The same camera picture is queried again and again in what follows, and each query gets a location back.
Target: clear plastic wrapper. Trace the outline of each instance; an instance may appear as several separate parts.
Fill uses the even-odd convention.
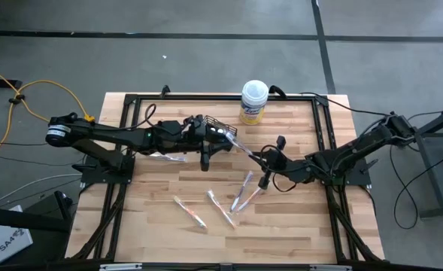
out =
[[[203,229],[207,229],[206,223],[191,209],[188,209],[178,196],[174,196],[174,201]]]
[[[240,211],[242,211],[244,208],[246,208],[246,206],[248,206],[248,204],[249,204],[251,201],[253,201],[253,199],[255,199],[256,196],[260,195],[262,192],[263,192],[263,189],[261,189],[261,188],[258,187],[258,188],[257,188],[257,189],[251,194],[251,196],[250,196],[249,198],[247,198],[246,201],[243,202],[243,204],[241,204],[241,205],[238,207],[238,210],[236,210],[236,212],[240,212]]]
[[[243,142],[239,141],[235,135],[231,134],[230,132],[226,132],[225,137],[231,142],[231,144],[233,144],[233,146],[242,149],[248,155],[253,155],[253,152],[246,147]]]
[[[233,201],[233,204],[231,205],[231,208],[229,209],[229,212],[233,213],[233,211],[235,211],[236,205],[238,205],[241,195],[243,194],[244,188],[246,187],[248,182],[251,181],[252,178],[253,178],[253,172],[249,171],[248,175],[246,175],[246,178],[244,179],[243,185],[241,186],[241,189],[240,189],[238,195],[235,198],[235,201]]]
[[[186,157],[170,157],[169,155],[160,154],[160,153],[151,154],[149,157],[156,158],[159,160],[164,160],[164,161],[184,162],[184,163],[187,162]]]
[[[236,228],[235,222],[233,222],[233,220],[228,215],[228,213],[224,211],[221,204],[217,201],[216,197],[214,196],[213,190],[208,191],[208,197],[215,204],[215,206],[218,207],[218,209],[221,211],[221,213],[223,214],[223,217],[226,219],[226,221],[228,221],[228,223],[231,224],[231,226],[235,229]]]

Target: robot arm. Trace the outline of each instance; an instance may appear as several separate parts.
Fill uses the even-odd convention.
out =
[[[379,148],[385,145],[404,146],[413,141],[414,129],[405,117],[391,114],[359,138],[335,150],[309,154],[304,160],[291,160],[281,152],[286,143],[282,136],[278,138],[276,148],[253,153],[251,158],[261,165],[268,177],[275,172],[294,183],[306,184],[319,178],[325,184],[331,184],[334,179],[343,178],[358,160]],[[268,178],[262,178],[259,186],[265,189],[268,182]]]
[[[188,117],[182,124],[176,120],[166,120],[149,128],[130,129],[88,122],[71,113],[50,119],[46,142],[54,147],[73,147],[113,171],[122,170],[129,157],[120,151],[106,150],[93,140],[125,145],[143,155],[196,151],[201,153],[202,170],[208,171],[212,155],[232,148],[224,136],[225,129],[236,134],[236,128],[209,116],[203,118],[202,115]]]

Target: gray concrete floor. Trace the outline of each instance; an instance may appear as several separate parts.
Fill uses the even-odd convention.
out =
[[[330,35],[440,35],[443,1],[319,0],[323,26]],[[111,32],[191,32],[315,34],[308,0],[4,0],[0,29],[50,29]],[[443,44],[327,44],[337,93],[348,94],[353,108],[395,111],[410,116],[443,110]],[[51,79],[78,94],[91,114],[99,115],[108,91],[238,92],[244,82],[260,79],[289,93],[326,93],[317,41],[138,40],[0,37],[0,72],[24,82]],[[39,85],[26,91],[31,108],[44,116],[78,111],[62,90]],[[0,138],[5,129],[10,90],[0,90]],[[375,117],[354,114],[361,132]],[[430,117],[414,119],[421,126]],[[14,112],[9,142],[43,142],[46,124],[21,105]],[[4,146],[0,155],[45,163],[81,158],[69,148]],[[386,258],[394,263],[443,267],[443,218],[419,221],[412,230],[393,220],[401,185],[391,169],[388,148],[370,158],[378,226]],[[394,150],[400,175],[409,180],[424,170],[420,156]],[[0,196],[48,175],[75,173],[70,167],[47,167],[0,160]],[[43,190],[66,179],[39,184]],[[62,191],[77,200],[78,184]],[[411,186],[419,205],[436,207],[428,178]],[[27,207],[38,198],[21,201]],[[413,207],[406,195],[397,210],[410,224]]]

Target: yellow extension cord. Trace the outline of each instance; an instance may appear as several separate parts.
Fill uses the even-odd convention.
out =
[[[71,96],[76,100],[76,102],[78,103],[80,109],[82,110],[82,112],[84,113],[84,119],[88,120],[88,121],[94,121],[94,117],[90,116],[87,114],[86,109],[84,109],[82,103],[80,102],[79,98],[72,92],[70,91],[70,89],[68,89],[67,87],[64,87],[63,85],[56,83],[54,81],[49,81],[49,80],[37,80],[37,81],[33,81],[31,83],[25,84],[24,86],[22,86],[21,88],[19,88],[18,90],[11,84],[9,83],[9,81],[7,81],[7,79],[5,79],[2,75],[0,75],[0,78],[7,84],[9,85],[9,87],[11,87],[11,89],[16,93],[14,95],[20,95],[22,93],[23,90],[25,90],[27,87],[32,86],[33,84],[38,84],[38,83],[47,83],[47,84],[53,84],[56,85],[60,88],[62,88],[63,90],[67,91],[69,94],[71,94]],[[23,99],[20,100],[24,106],[26,107],[27,111],[34,117],[41,119],[43,121],[49,122],[49,120],[45,117],[42,117],[41,115],[38,115],[36,113],[34,113],[28,106],[26,101],[24,101]],[[0,141],[0,147],[2,146],[2,143],[4,143],[5,139],[8,137],[9,132],[11,131],[11,118],[12,118],[12,112],[14,109],[14,104],[11,103],[11,106],[9,107],[9,113],[8,113],[8,126],[5,130],[4,136],[2,137],[2,140]]]

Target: white cable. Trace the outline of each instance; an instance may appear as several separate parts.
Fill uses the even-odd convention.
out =
[[[25,185],[23,185],[22,187],[19,187],[19,188],[17,188],[16,190],[10,192],[9,194],[7,194],[7,195],[1,197],[1,198],[0,198],[0,201],[3,200],[3,199],[5,199],[5,198],[8,197],[8,196],[14,194],[14,193],[17,193],[18,191],[20,191],[20,190],[22,190],[22,189],[28,187],[29,185],[37,184],[39,181],[47,181],[47,180],[54,179],[54,178],[69,177],[69,176],[81,176],[81,175],[82,175],[82,174],[62,174],[62,175],[55,175],[55,176],[50,176],[50,177],[46,177],[46,178],[42,178],[42,179],[38,179],[38,180],[35,180],[35,181],[31,181],[30,183],[25,184]]]

